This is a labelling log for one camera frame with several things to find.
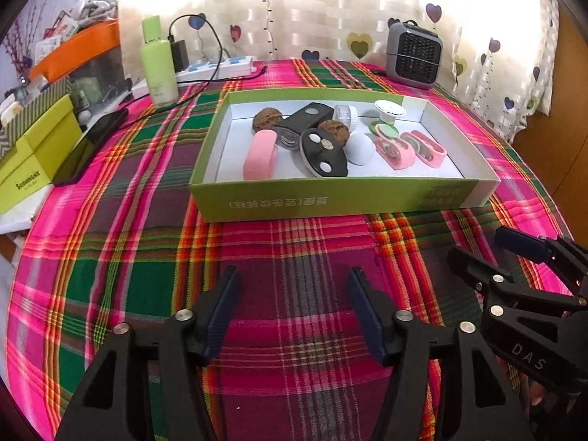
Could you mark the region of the plaid bedspread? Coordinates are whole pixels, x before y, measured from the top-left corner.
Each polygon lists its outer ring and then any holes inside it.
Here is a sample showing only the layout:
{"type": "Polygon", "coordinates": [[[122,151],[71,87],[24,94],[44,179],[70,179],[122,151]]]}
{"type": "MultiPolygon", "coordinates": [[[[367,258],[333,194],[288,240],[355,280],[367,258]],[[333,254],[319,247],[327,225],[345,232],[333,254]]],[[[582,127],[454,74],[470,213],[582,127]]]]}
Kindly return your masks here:
{"type": "Polygon", "coordinates": [[[507,143],[440,91],[429,99],[500,177],[483,207],[242,223],[207,223],[189,177],[212,116],[233,84],[191,91],[169,115],[130,107],[76,185],[48,196],[11,289],[7,383],[26,419],[50,440],[105,335],[120,322],[166,320],[235,266],[242,292],[220,358],[204,371],[222,440],[366,440],[389,373],[368,353],[346,290],[361,267],[427,323],[478,320],[476,294],[449,272],[461,245],[539,289],[562,284],[545,267],[500,254],[500,225],[567,232],[538,177],[507,143]]]}

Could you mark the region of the pink U-shaped clip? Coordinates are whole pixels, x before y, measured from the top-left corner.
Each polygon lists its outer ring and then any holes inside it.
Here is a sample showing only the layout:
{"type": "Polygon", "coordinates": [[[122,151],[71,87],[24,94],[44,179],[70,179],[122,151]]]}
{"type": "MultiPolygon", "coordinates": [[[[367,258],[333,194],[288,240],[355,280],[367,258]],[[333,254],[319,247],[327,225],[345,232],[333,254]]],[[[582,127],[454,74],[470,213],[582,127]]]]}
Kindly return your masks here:
{"type": "Polygon", "coordinates": [[[399,137],[413,148],[419,160],[431,168],[439,168],[447,156],[443,146],[420,130],[402,132],[399,137]]]}

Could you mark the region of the striped gift box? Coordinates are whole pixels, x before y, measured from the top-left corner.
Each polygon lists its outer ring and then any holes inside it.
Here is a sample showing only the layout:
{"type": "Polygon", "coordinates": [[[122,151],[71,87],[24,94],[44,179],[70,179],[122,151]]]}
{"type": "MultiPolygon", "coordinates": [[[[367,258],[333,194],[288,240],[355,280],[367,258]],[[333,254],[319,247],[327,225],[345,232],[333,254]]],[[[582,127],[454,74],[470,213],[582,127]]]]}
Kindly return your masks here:
{"type": "Polygon", "coordinates": [[[45,91],[36,96],[18,112],[8,125],[1,129],[1,154],[7,153],[15,142],[43,115],[56,101],[71,93],[71,80],[69,76],[60,78],[50,84],[45,91]]]}

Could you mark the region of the white green suction cup holder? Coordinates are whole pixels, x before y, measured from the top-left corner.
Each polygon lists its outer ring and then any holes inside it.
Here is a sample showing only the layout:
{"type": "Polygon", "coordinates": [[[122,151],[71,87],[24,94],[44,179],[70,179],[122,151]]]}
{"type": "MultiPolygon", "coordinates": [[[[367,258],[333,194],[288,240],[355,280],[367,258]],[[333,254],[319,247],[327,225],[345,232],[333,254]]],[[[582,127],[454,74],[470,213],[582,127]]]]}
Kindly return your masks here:
{"type": "Polygon", "coordinates": [[[398,119],[406,116],[406,109],[393,101],[378,100],[374,102],[379,122],[394,126],[398,119]]]}

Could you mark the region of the pink flower branches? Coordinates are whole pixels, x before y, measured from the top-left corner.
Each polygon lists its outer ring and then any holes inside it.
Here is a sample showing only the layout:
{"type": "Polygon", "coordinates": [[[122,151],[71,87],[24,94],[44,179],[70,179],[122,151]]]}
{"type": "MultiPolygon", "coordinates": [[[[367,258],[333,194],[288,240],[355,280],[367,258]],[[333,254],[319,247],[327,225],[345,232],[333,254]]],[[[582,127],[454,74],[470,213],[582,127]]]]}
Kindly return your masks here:
{"type": "Polygon", "coordinates": [[[49,0],[29,0],[2,41],[2,47],[18,77],[26,76],[33,66],[34,45],[47,26],[49,0]]]}

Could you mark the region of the pink clip with green pad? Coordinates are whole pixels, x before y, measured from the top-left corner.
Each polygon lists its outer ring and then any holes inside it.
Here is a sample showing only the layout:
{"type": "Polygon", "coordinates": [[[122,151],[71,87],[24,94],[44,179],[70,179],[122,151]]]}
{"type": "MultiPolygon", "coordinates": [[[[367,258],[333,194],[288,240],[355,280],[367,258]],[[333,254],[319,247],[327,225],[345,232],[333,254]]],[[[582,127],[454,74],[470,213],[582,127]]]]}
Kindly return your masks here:
{"type": "Polygon", "coordinates": [[[401,139],[390,125],[379,122],[375,125],[375,132],[378,136],[376,149],[393,170],[403,170],[415,163],[413,146],[401,139]]]}

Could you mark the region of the brown walnut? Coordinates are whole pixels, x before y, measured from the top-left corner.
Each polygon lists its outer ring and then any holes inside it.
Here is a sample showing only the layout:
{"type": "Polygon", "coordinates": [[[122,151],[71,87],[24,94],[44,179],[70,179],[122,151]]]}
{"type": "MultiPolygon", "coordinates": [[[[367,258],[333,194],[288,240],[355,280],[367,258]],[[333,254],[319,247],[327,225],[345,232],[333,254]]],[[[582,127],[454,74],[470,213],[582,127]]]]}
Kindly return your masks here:
{"type": "Polygon", "coordinates": [[[318,128],[329,132],[341,146],[344,146],[349,140],[350,131],[347,125],[344,125],[343,122],[336,121],[336,119],[326,119],[326,121],[319,123],[318,128]]]}
{"type": "Polygon", "coordinates": [[[277,108],[263,108],[252,119],[252,129],[254,132],[260,132],[265,129],[273,129],[275,125],[283,121],[282,112],[277,108]]]}

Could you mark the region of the black round disc holder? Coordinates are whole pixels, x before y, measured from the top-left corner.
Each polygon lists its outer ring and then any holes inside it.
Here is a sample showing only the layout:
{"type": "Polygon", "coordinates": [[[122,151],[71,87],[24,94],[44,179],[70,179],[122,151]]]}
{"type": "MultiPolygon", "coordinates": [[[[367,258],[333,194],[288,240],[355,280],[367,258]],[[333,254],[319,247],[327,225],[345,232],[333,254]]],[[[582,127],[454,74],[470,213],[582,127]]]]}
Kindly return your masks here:
{"type": "Polygon", "coordinates": [[[344,146],[323,129],[307,129],[300,137],[300,153],[316,177],[346,177],[348,162],[344,146]]]}

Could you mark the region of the black flashlight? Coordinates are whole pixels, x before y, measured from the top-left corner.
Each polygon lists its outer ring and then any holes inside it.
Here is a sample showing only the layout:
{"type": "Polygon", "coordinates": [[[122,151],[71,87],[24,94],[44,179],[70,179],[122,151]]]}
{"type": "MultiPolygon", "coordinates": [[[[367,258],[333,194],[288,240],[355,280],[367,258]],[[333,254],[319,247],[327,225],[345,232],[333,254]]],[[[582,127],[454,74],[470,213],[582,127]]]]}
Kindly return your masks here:
{"type": "Polygon", "coordinates": [[[334,109],[320,103],[310,103],[274,125],[276,142],[287,150],[298,150],[300,137],[307,129],[315,129],[320,122],[331,119],[334,109]]]}

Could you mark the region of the yellow-green shoe box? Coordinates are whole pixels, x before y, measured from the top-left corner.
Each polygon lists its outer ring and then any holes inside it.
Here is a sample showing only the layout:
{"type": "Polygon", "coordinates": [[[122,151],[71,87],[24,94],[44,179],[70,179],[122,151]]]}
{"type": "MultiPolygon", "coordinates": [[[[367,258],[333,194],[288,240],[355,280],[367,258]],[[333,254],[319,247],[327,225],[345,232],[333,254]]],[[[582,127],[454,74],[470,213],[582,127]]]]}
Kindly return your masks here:
{"type": "Polygon", "coordinates": [[[1,213],[50,184],[81,137],[73,103],[65,94],[1,158],[1,213]]]}

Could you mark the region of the white mushroom knob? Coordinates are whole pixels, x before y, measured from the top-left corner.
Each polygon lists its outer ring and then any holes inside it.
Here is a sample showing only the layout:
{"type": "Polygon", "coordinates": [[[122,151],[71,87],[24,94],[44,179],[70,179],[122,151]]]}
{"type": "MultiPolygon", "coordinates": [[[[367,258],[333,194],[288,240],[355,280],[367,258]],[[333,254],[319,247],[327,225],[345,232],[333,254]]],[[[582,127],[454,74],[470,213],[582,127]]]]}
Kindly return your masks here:
{"type": "Polygon", "coordinates": [[[363,166],[372,160],[376,152],[373,140],[365,133],[351,135],[345,145],[349,163],[363,166]]]}

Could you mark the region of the black power adapter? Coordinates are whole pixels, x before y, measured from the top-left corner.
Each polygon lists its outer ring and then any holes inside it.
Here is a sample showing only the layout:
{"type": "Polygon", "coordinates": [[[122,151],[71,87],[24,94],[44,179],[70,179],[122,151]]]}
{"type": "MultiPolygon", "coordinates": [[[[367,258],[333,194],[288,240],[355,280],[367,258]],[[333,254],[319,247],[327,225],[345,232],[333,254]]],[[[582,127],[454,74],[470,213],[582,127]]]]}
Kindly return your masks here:
{"type": "Polygon", "coordinates": [[[185,40],[171,41],[171,55],[175,73],[180,73],[189,66],[189,55],[185,45],[185,40]]]}

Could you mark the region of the green lotion bottle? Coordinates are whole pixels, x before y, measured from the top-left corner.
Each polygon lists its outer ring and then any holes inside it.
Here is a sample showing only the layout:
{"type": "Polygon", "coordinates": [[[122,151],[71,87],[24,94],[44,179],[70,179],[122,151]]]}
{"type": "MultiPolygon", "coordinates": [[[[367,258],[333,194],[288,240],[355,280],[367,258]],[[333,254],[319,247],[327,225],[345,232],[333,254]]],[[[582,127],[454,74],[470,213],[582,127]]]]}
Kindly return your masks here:
{"type": "Polygon", "coordinates": [[[140,49],[140,58],[151,101],[157,108],[169,107],[178,101],[171,43],[162,35],[161,19],[158,16],[144,18],[141,29],[144,46],[140,49]]]}

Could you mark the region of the orange storage box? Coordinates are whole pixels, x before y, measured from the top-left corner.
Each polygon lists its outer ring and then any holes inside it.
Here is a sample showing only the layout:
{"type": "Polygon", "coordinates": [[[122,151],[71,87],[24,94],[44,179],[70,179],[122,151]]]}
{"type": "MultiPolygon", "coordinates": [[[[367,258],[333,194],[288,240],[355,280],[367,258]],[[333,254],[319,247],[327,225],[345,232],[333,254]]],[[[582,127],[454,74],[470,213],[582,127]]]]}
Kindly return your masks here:
{"type": "Polygon", "coordinates": [[[98,23],[77,33],[32,67],[29,79],[43,76],[53,83],[118,46],[119,22],[98,23]]]}

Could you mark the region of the black smartphone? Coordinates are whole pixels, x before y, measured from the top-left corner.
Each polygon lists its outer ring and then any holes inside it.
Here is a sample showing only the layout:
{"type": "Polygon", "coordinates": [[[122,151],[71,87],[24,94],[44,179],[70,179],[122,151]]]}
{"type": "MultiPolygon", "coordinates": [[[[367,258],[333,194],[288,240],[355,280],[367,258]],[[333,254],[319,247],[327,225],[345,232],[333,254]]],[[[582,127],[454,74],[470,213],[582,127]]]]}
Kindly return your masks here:
{"type": "Polygon", "coordinates": [[[52,184],[58,187],[77,183],[128,115],[129,111],[121,108],[98,119],[67,155],[53,177],[52,184]]]}

